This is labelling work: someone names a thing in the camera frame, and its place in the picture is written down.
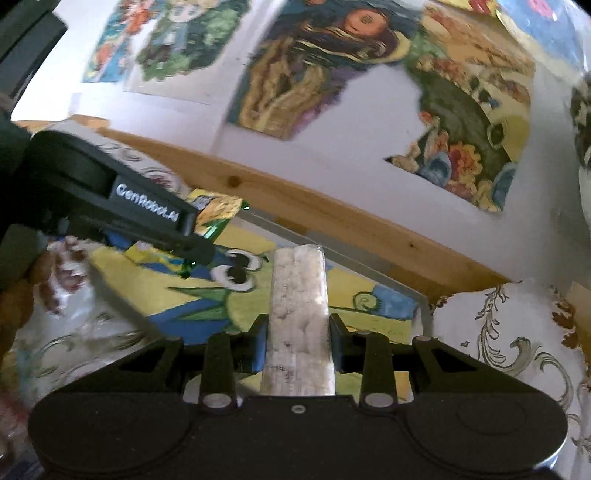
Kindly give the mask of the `rice cracker pack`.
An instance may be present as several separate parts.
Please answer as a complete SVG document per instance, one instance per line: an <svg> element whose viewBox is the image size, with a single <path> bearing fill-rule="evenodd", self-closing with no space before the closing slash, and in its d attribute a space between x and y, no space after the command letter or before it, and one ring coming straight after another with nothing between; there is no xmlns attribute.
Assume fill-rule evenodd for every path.
<svg viewBox="0 0 591 480"><path fill-rule="evenodd" d="M280 248L273 254L260 393L297 397L335 394L327 274L321 247Z"/></svg>

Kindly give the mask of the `yellow green candy pack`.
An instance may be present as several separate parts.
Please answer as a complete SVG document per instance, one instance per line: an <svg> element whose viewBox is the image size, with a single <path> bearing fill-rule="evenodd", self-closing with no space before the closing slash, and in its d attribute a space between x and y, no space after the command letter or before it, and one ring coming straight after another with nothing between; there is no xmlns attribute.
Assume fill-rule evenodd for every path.
<svg viewBox="0 0 591 480"><path fill-rule="evenodd" d="M249 204L242 198L204 189L194 189L185 200L198 211L194 232L211 242L240 211L249 209Z"/></svg>

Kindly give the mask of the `anime girl drawing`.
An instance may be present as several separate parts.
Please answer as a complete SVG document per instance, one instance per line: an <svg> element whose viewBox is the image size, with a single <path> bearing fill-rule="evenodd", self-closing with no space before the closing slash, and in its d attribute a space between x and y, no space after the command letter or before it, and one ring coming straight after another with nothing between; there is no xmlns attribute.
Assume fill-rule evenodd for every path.
<svg viewBox="0 0 591 480"><path fill-rule="evenodd" d="M88 60L84 83L119 83L132 54L132 37L157 13L154 1L117 1Z"/></svg>

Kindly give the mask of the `floral white bed cover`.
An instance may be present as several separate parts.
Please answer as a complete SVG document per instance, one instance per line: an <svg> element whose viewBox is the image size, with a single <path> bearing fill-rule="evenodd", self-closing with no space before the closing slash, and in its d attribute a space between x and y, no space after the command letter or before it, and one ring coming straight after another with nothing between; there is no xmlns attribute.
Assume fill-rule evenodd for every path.
<svg viewBox="0 0 591 480"><path fill-rule="evenodd" d="M1 231L2 284L74 239ZM92 265L153 341L35 404L28 434L52 479L555 479L590 462L589 365L552 289L523 281L435 310L393 306L410 289L238 220L205 265L117 233L97 243ZM301 245L324 252L329 316L389 339L398 406L363 410L362 376L337 370L332 396L263 395L261 371L235 373L235 410L205 411L208 339L269 316L273 254Z"/></svg>

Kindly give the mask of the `blond boy drawing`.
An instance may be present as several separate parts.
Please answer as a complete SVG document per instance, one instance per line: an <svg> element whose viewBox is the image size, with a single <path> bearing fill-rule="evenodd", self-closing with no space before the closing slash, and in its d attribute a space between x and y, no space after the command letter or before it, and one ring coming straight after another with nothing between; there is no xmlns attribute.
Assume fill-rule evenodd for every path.
<svg viewBox="0 0 591 480"><path fill-rule="evenodd" d="M168 1L135 57L130 93L205 102L249 1Z"/></svg>

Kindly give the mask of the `starry night drawing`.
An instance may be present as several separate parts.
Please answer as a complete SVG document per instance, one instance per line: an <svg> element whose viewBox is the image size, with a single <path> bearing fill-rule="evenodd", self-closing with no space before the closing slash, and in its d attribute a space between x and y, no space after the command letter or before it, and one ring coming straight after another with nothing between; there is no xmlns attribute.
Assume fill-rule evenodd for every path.
<svg viewBox="0 0 591 480"><path fill-rule="evenodd" d="M420 17L409 1L287 1L250 57L229 122L290 140L338 104L349 81L401 63Z"/></svg>

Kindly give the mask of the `landscape drawing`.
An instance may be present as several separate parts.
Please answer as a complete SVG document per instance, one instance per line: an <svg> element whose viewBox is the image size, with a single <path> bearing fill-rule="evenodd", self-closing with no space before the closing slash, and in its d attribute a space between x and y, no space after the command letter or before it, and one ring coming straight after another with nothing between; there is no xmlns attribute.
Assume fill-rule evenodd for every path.
<svg viewBox="0 0 591 480"><path fill-rule="evenodd" d="M405 67L424 131L388 163L502 211L530 134L533 59L491 24L428 4Z"/></svg>

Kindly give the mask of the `plastic bag of clothes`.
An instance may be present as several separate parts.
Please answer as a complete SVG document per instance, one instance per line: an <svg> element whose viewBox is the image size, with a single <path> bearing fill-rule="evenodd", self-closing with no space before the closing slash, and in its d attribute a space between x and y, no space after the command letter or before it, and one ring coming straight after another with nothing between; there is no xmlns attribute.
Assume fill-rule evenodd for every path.
<svg viewBox="0 0 591 480"><path fill-rule="evenodd" d="M574 144L579 161L578 181L583 215L591 226L591 79L587 72L573 88L570 115L574 127Z"/></svg>

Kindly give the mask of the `wooden bed frame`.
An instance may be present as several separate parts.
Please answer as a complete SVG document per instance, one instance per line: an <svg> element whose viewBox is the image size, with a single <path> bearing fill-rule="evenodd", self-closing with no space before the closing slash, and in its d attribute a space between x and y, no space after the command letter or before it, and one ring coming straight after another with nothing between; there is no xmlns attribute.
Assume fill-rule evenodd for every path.
<svg viewBox="0 0 591 480"><path fill-rule="evenodd" d="M109 140L127 140L153 155L192 187L235 194L283 224L325 234L390 262L394 279L430 299L485 290L507 280L425 236L293 181L136 135L104 133Z"/></svg>

